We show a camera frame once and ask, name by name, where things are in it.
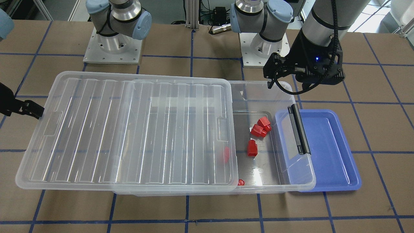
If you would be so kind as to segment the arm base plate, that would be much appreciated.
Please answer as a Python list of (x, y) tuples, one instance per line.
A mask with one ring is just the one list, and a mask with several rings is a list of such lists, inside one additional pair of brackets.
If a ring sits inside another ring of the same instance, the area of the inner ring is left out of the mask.
[(278, 42), (265, 41), (258, 33), (240, 33), (239, 39), (244, 68), (263, 68), (272, 53), (285, 57), (290, 51), (286, 34)]
[(83, 62), (87, 64), (138, 65), (142, 41), (122, 34), (104, 37), (93, 28)]

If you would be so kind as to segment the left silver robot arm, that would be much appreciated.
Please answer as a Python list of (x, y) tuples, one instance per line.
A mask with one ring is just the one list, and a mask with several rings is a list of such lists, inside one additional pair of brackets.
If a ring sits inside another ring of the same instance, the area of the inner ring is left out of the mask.
[(291, 95), (306, 93), (318, 85), (336, 85), (345, 79), (340, 40), (356, 21), (368, 0), (317, 0), (286, 56), (281, 45), (294, 18), (284, 0), (236, 0), (230, 7), (232, 31), (255, 33), (253, 49), (267, 59), (263, 77), (271, 89), (278, 86)]

